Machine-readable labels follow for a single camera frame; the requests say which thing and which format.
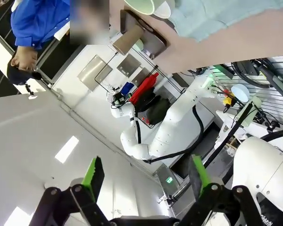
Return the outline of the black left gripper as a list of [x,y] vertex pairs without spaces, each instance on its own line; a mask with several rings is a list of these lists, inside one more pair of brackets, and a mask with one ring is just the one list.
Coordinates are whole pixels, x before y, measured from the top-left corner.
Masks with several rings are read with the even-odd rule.
[[127,101],[126,96],[124,96],[121,92],[118,92],[113,95],[113,100],[111,103],[112,108],[120,108],[123,106]]

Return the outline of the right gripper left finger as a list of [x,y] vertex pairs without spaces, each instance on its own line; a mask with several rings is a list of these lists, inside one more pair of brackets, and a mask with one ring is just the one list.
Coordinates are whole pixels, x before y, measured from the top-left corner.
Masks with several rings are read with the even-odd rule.
[[97,156],[80,184],[64,191],[47,188],[29,226],[64,226],[73,213],[80,213],[88,226],[108,226],[107,218],[97,205],[104,176],[101,158]]

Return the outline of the mint green bowl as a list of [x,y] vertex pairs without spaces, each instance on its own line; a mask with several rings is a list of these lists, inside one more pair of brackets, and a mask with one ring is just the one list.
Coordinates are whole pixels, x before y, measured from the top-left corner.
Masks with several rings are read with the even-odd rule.
[[133,45],[133,49],[137,52],[141,52],[144,49],[144,44],[141,39],[138,39],[137,42]]

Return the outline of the tan brown tall cup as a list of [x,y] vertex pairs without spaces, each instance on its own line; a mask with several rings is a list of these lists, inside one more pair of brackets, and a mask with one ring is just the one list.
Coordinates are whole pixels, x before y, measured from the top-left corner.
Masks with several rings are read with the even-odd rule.
[[143,33],[143,28],[138,25],[133,26],[113,43],[114,49],[119,54],[125,56],[133,45],[142,37]]

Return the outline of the light green tall cup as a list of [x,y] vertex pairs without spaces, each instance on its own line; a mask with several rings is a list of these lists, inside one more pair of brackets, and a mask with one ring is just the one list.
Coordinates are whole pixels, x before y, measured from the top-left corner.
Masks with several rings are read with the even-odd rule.
[[151,15],[155,9],[154,0],[124,0],[135,11],[144,15]]

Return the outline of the pale grey-blue bowl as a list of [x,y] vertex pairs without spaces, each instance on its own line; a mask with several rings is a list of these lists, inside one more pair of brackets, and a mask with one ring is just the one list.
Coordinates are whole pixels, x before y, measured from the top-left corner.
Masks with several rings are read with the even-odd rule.
[[171,16],[174,9],[175,9],[175,0],[165,0],[158,7],[158,9],[156,9],[153,15],[162,19],[168,19]]

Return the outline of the teal cloth mat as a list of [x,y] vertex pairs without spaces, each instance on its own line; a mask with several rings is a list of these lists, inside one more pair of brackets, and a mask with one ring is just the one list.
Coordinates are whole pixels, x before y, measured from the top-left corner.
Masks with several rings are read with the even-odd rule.
[[283,0],[178,0],[168,20],[179,36],[200,42],[245,18],[282,8]]

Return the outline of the dark brown serving tray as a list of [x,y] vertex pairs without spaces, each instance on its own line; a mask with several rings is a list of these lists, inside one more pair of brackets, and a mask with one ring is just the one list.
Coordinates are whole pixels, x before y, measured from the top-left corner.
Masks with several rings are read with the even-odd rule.
[[144,30],[143,35],[140,37],[144,45],[142,52],[151,60],[154,60],[167,49],[167,40],[147,22],[131,10],[120,10],[120,32],[124,34],[135,25],[140,26]]

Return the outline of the blue fabric item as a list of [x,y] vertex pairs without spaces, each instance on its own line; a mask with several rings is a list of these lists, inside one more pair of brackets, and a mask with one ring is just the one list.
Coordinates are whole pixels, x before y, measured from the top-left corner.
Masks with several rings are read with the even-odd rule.
[[125,85],[121,89],[121,94],[123,96],[126,96],[133,87],[134,87],[134,84],[132,84],[130,82],[126,82]]

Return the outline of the grey rectangular panel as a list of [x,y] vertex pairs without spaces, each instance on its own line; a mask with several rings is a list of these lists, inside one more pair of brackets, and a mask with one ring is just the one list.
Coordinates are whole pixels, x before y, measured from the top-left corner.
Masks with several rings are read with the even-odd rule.
[[112,70],[108,63],[95,55],[77,77],[90,91],[94,91]]
[[139,67],[141,63],[131,54],[128,54],[118,65],[117,69],[127,78],[129,78]]

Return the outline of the black metal stand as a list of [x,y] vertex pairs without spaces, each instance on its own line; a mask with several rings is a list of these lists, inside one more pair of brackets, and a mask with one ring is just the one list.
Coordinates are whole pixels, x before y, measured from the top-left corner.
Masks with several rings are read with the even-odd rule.
[[242,113],[239,120],[235,123],[235,125],[230,129],[227,136],[223,139],[222,143],[219,145],[219,147],[210,155],[210,157],[207,159],[207,161],[204,163],[204,167],[207,168],[210,163],[218,156],[218,154],[221,152],[225,144],[229,141],[229,139],[235,134],[235,132],[238,130],[242,122],[247,118],[250,110],[252,109],[252,102],[248,104],[245,107],[244,112]]

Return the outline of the yellow emergency stop button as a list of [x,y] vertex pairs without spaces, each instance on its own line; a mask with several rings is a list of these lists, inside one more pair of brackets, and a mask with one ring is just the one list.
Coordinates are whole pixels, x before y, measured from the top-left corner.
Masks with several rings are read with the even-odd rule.
[[223,100],[223,104],[225,106],[223,113],[226,113],[231,107],[233,107],[237,103],[237,100],[231,94],[225,96]]

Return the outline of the person with dark hair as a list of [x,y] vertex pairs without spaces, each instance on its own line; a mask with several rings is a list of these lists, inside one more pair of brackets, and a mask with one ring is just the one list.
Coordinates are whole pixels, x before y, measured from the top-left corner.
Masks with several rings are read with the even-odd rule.
[[29,79],[41,80],[37,72],[38,52],[33,47],[18,46],[7,66],[7,78],[14,85],[24,85]]

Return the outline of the white round lamp head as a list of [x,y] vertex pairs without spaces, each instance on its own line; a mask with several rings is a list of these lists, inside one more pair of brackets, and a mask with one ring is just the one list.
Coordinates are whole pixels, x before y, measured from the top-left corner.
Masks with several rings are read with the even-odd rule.
[[231,87],[231,92],[234,94],[234,96],[236,98],[238,98],[240,101],[242,102],[248,102],[250,99],[250,92],[247,89],[247,87],[245,87],[242,84],[236,84],[234,86]]

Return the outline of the person in blue shirt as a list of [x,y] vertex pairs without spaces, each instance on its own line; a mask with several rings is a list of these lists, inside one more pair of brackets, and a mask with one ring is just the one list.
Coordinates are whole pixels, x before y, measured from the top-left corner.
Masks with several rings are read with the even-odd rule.
[[11,14],[15,46],[41,49],[66,24],[73,43],[103,43],[108,13],[109,0],[22,0]]

